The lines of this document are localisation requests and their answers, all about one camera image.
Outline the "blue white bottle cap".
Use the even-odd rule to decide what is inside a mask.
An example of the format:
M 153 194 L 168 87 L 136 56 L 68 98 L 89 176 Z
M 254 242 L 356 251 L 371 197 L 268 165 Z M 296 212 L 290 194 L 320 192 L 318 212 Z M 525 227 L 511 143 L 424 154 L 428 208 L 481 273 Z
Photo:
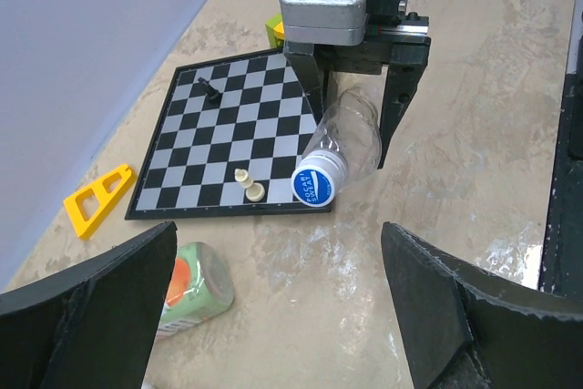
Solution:
M 331 150 L 315 150 L 303 158 L 291 175 L 293 195 L 304 205 L 329 205 L 348 176 L 346 161 Z

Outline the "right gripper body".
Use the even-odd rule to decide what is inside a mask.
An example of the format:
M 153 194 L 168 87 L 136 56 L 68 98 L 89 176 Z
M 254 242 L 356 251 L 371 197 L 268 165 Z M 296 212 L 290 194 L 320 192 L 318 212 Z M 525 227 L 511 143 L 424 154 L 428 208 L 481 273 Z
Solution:
M 315 55 L 327 70 L 378 75 L 400 64 L 405 73 L 428 64 L 429 18 L 406 10 L 408 0 L 366 0 L 363 41 L 355 46 L 317 45 Z

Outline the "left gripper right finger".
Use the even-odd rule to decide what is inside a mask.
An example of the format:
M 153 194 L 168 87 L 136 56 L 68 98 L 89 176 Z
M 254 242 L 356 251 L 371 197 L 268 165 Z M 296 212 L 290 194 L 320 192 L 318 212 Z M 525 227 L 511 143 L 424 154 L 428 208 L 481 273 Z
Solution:
M 581 302 L 511 282 L 391 222 L 381 246 L 414 387 L 581 387 Z

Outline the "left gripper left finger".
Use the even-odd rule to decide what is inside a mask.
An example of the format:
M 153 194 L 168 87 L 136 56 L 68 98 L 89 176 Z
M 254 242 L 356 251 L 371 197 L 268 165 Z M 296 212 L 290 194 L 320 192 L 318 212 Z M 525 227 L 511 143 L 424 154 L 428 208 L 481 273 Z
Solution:
M 163 222 L 1 296 L 4 388 L 139 388 L 177 254 Z

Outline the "clear Pocari bottle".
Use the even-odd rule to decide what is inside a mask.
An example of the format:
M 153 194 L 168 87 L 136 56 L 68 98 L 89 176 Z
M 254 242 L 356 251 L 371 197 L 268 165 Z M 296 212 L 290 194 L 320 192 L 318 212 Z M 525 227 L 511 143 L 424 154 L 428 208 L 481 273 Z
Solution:
M 324 112 L 298 166 L 324 171 L 341 190 L 376 171 L 381 155 L 377 108 L 363 88 L 350 87 Z

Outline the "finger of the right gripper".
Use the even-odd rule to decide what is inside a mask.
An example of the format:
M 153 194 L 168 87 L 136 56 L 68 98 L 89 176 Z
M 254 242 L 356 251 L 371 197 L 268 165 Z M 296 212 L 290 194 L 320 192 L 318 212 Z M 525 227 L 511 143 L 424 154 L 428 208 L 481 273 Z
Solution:
M 422 37 L 418 42 L 393 44 L 380 113 L 382 143 L 380 169 L 384 166 L 391 139 L 416 93 L 419 81 L 427 67 L 430 46 L 430 37 Z
M 322 66 L 316 45 L 286 41 L 283 54 L 297 77 L 315 120 L 321 120 L 327 99 L 328 72 Z

